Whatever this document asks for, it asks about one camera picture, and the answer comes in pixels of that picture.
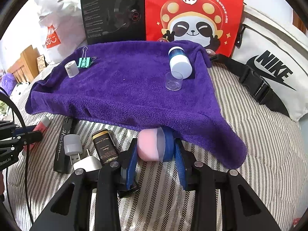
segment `cartoon panda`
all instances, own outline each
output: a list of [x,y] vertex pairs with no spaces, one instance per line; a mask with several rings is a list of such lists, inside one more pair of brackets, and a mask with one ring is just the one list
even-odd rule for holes
[[161,30],[168,41],[189,40],[216,51],[222,36],[223,13],[211,0],[170,0],[161,8]]

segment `panda face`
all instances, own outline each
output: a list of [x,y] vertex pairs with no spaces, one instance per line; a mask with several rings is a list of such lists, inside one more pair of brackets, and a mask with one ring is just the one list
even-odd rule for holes
[[170,24],[174,31],[174,40],[189,40],[206,47],[214,36],[215,28],[209,20],[198,16],[184,16],[175,19]]

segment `cable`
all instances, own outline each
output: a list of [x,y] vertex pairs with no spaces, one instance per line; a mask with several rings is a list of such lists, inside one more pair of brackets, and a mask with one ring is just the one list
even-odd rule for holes
[[26,167],[25,167],[25,194],[26,194],[26,204],[27,204],[27,208],[28,208],[28,212],[29,212],[29,216],[30,216],[30,221],[31,221],[31,224],[33,225],[33,216],[32,216],[30,206],[29,206],[28,183],[27,183],[28,165],[29,165],[29,152],[30,152],[28,131],[27,131],[25,122],[23,120],[23,117],[22,117],[20,111],[18,110],[16,105],[12,102],[12,100],[2,93],[0,93],[0,100],[5,102],[12,109],[12,111],[15,112],[17,118],[20,121],[21,126],[23,127],[23,131],[25,133],[25,137],[26,137],[26,140],[27,140],[27,154],[26,154]]
[[[6,92],[3,88],[0,87],[0,89],[7,95],[7,97],[9,97],[9,95],[7,94],[7,92]],[[15,119],[14,119],[14,112],[13,112],[13,110],[12,110],[12,115],[13,115],[13,124],[15,124]],[[5,185],[6,185],[6,188],[7,188],[7,201],[8,201],[8,203],[9,203],[9,207],[10,207],[10,210],[11,210],[12,217],[13,217],[13,219],[14,219],[14,221],[15,221],[15,217],[14,217],[14,214],[13,214],[13,210],[12,210],[12,206],[11,206],[11,201],[10,201],[10,193],[9,193],[8,182],[7,182],[8,169],[9,169],[9,168],[7,168],[6,177],[5,177],[5,181],[6,181],[6,182],[5,182]]]

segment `metal screw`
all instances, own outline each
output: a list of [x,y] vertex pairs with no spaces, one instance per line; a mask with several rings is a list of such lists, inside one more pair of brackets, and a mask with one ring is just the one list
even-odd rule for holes
[[195,161],[194,165],[195,165],[195,167],[203,167],[203,162]]
[[237,175],[238,175],[238,171],[236,171],[235,169],[231,169],[231,170],[229,171],[229,173],[230,173],[230,175],[232,175],[232,176],[237,176]]
[[82,175],[83,173],[84,173],[84,170],[82,168],[78,168],[78,169],[75,170],[75,174],[78,175],[78,176]]
[[110,166],[111,167],[117,167],[119,165],[119,163],[117,162],[117,161],[112,161],[111,163],[110,163]]

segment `nike logo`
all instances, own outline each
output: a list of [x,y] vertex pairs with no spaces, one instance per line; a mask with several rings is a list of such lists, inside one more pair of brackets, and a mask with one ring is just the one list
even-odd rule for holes
[[[270,73],[273,73],[273,75],[257,68],[255,65],[255,61],[258,62],[263,67],[265,67]],[[246,64],[249,67],[251,67],[254,71],[256,71],[258,75],[264,78],[268,78],[272,81],[278,82],[288,88],[295,90],[294,88],[292,88],[291,86],[289,86],[284,82],[284,78],[289,77],[289,75],[293,74],[293,72],[286,65],[284,65],[282,61],[280,61],[277,57],[271,54],[268,50],[265,51],[260,56],[251,57],[246,62]]]

